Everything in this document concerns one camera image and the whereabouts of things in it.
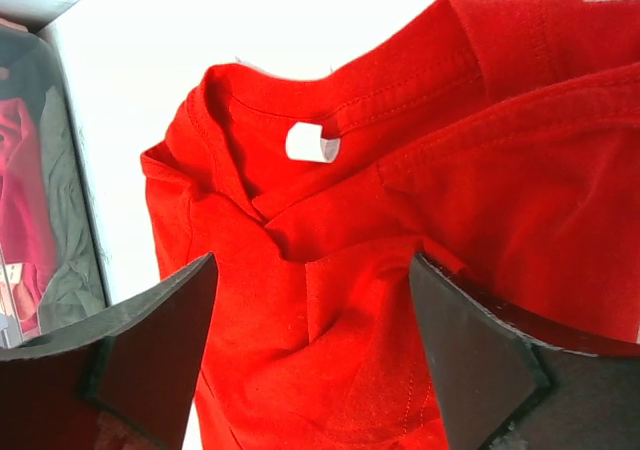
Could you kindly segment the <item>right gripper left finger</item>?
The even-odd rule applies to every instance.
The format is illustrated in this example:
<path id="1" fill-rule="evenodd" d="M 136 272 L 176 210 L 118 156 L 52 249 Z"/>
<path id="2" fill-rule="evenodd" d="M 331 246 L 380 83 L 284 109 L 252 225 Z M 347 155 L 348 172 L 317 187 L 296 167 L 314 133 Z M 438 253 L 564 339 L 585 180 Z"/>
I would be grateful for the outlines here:
<path id="1" fill-rule="evenodd" d="M 207 254 L 143 293 L 2 351 L 2 448 L 181 448 L 217 277 Z"/>

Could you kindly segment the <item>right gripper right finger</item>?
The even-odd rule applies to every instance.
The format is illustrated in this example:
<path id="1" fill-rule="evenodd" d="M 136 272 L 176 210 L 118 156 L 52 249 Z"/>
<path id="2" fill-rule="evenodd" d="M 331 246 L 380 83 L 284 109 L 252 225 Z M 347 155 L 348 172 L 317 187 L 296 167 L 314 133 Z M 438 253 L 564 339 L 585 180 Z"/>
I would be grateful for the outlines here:
<path id="1" fill-rule="evenodd" d="M 638 344 L 536 315 L 422 254 L 409 282 L 450 448 L 638 448 Z"/>

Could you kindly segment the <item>red t shirt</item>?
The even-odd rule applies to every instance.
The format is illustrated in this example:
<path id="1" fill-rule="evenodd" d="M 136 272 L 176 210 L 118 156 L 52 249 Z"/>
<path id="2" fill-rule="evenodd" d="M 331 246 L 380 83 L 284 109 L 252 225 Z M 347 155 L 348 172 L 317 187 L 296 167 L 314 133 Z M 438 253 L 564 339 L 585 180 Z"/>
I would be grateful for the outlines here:
<path id="1" fill-rule="evenodd" d="M 213 66 L 141 165 L 161 275 L 219 269 L 206 449 L 445 448 L 418 252 L 637 339 L 637 0 L 437 0 L 320 80 Z"/>

